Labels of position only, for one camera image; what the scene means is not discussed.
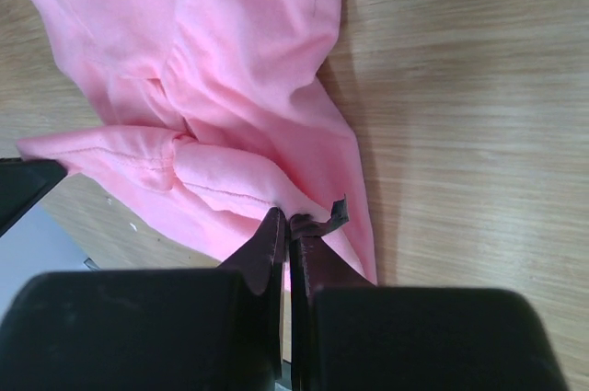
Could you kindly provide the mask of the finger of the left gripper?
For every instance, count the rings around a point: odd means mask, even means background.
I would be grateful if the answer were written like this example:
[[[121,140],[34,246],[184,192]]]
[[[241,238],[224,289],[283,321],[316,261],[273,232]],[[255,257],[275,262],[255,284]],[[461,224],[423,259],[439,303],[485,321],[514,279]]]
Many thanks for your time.
[[[67,176],[55,160],[1,159],[1,236]]]

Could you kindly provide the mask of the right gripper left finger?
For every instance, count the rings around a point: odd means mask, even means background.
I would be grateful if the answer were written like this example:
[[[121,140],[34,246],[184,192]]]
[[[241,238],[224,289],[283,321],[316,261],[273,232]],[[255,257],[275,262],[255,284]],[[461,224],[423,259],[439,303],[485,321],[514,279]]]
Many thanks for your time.
[[[1,324],[5,390],[272,390],[282,213],[214,269],[48,272]]]

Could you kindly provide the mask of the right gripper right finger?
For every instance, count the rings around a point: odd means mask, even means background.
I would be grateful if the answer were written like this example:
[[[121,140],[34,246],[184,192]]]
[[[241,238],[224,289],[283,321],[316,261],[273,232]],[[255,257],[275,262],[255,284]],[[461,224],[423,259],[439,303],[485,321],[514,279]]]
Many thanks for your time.
[[[296,390],[563,390],[544,326],[519,293],[370,283],[325,243],[347,223],[290,220]]]

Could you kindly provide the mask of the pink t shirt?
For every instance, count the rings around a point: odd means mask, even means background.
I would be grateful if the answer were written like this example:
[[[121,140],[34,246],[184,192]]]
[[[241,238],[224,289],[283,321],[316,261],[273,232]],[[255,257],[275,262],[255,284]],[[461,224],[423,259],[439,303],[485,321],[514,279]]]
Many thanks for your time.
[[[21,139],[161,234],[227,259],[273,206],[350,222],[328,244],[367,280],[375,240],[356,137],[318,81],[341,0],[31,0],[97,128]]]

